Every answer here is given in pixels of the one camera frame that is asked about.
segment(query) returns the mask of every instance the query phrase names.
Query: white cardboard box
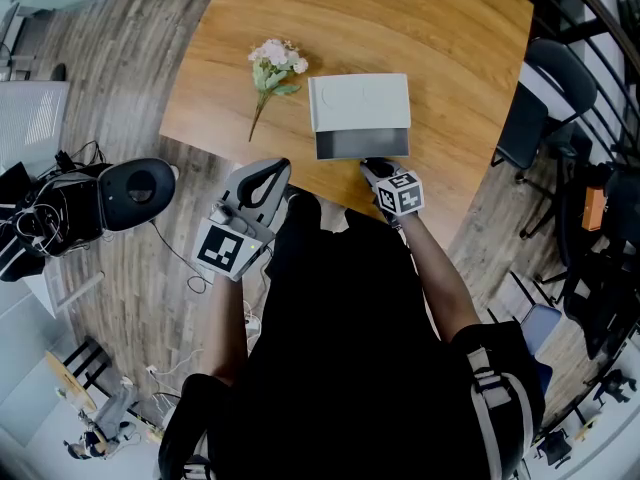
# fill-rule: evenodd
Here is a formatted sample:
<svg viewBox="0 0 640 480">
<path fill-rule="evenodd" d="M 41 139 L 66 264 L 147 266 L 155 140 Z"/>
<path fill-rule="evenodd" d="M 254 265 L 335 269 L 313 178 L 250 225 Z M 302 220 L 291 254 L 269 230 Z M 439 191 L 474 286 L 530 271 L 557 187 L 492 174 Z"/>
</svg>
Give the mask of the white cardboard box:
<svg viewBox="0 0 640 480">
<path fill-rule="evenodd" d="M 309 103 L 319 160 L 409 156 L 407 75 L 310 78 Z"/>
</svg>

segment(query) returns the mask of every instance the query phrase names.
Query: person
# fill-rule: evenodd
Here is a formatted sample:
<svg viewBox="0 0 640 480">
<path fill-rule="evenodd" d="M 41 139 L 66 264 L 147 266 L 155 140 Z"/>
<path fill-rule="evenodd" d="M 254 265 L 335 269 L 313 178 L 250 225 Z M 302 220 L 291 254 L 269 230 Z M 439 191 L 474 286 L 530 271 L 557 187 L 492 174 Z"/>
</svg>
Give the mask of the person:
<svg viewBox="0 0 640 480">
<path fill-rule="evenodd" d="M 466 354 L 483 346 L 520 380 L 535 433 L 544 398 L 519 325 L 481 324 L 417 214 L 398 219 L 405 245 L 352 210 L 347 230 L 321 230 L 312 194 L 288 188 L 285 200 L 262 333 L 248 356 L 242 281 L 216 276 L 201 372 L 166 429 L 162 479 L 198 477 L 185 469 L 198 461 L 218 480 L 488 478 Z"/>
<path fill-rule="evenodd" d="M 131 438 L 135 425 L 122 419 L 127 409 L 135 403 L 138 391 L 126 377 L 123 377 L 121 382 L 120 390 L 105 402 L 95 420 L 91 420 L 83 410 L 79 412 L 78 418 L 87 430 L 77 443 L 63 442 L 67 452 L 74 459 L 107 458 L 117 450 L 123 440 L 128 441 Z"/>
</svg>

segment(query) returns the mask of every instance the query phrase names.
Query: box lid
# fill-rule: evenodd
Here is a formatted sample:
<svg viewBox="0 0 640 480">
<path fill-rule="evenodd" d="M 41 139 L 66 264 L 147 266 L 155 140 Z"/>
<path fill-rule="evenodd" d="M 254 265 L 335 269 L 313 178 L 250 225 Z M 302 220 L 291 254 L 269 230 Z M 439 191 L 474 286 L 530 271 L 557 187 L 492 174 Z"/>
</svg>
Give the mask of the box lid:
<svg viewBox="0 0 640 480">
<path fill-rule="evenodd" d="M 411 126 L 404 73 L 313 77 L 309 104 L 316 132 Z"/>
</svg>

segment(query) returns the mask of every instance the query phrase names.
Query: wooden floor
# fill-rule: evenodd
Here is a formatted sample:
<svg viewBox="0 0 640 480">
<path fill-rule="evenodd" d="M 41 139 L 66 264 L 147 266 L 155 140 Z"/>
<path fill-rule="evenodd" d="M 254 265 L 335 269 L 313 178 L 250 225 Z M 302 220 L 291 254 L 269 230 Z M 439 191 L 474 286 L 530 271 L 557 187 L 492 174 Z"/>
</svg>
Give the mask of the wooden floor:
<svg viewBox="0 0 640 480">
<path fill-rule="evenodd" d="M 22 43 L 23 49 L 37 50 L 36 78 L 47 78 L 59 62 L 67 65 L 71 91 L 64 149 L 74 152 L 97 140 L 109 162 L 157 155 L 180 169 L 176 197 L 157 222 L 167 241 L 184 256 L 190 255 L 198 222 L 208 215 L 233 169 L 224 159 L 158 135 L 172 81 L 208 2 L 106 0 L 54 12 L 46 27 L 42 20 L 27 24 L 24 36 L 40 34 L 40 40 L 29 37 Z M 90 154 L 86 151 L 85 160 Z M 551 185 L 552 173 L 548 161 L 540 160 L 528 175 Z M 487 307 L 500 320 L 511 315 L 521 319 L 528 310 L 524 295 L 507 277 L 509 269 L 532 290 L 528 279 L 534 273 L 560 270 L 552 226 L 533 240 L 518 238 L 518 230 L 547 203 L 530 187 L 515 185 L 514 174 L 505 164 L 487 171 L 449 249 L 487 323 Z M 344 226 L 340 208 L 323 202 L 323 209 L 324 227 Z M 258 314 L 264 301 L 261 264 L 252 267 L 245 280 L 245 299 Z M 97 241 L 90 250 L 74 252 L 63 261 L 69 289 L 98 270 L 105 272 L 105 280 L 73 305 L 76 335 L 95 337 L 120 372 L 144 394 L 167 391 L 158 389 L 145 366 L 169 370 L 201 347 L 199 331 L 207 315 L 209 291 L 198 295 L 187 288 L 191 271 L 160 242 L 150 225 L 117 234 L 110 242 Z M 539 359 L 554 369 L 547 393 L 548 421 L 584 389 L 582 381 L 595 372 L 597 364 L 586 359 L 582 333 L 567 319 Z M 162 381 L 179 388 L 196 363 L 194 358 Z"/>
</svg>

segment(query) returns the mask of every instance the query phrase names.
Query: green leaf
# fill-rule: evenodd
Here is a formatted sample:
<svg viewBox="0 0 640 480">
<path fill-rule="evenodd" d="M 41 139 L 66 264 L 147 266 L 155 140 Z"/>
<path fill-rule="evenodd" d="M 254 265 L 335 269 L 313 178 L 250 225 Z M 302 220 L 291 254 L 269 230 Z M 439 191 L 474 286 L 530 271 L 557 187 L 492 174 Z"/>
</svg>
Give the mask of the green leaf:
<svg viewBox="0 0 640 480">
<path fill-rule="evenodd" d="M 280 82 L 280 80 L 282 80 L 283 78 L 285 78 L 289 73 L 287 73 L 286 71 L 280 71 L 279 73 L 273 73 L 269 78 L 267 78 L 267 89 L 272 89 L 274 88 L 276 85 L 278 85 L 278 82 Z"/>
<path fill-rule="evenodd" d="M 285 94 L 296 92 L 298 89 L 300 89 L 299 85 L 280 85 L 273 90 L 273 93 L 284 96 Z"/>
<path fill-rule="evenodd" d="M 264 91 L 266 89 L 267 75 L 268 71 L 263 69 L 263 67 L 261 66 L 261 61 L 256 60 L 253 63 L 253 84 L 259 91 Z"/>
</svg>

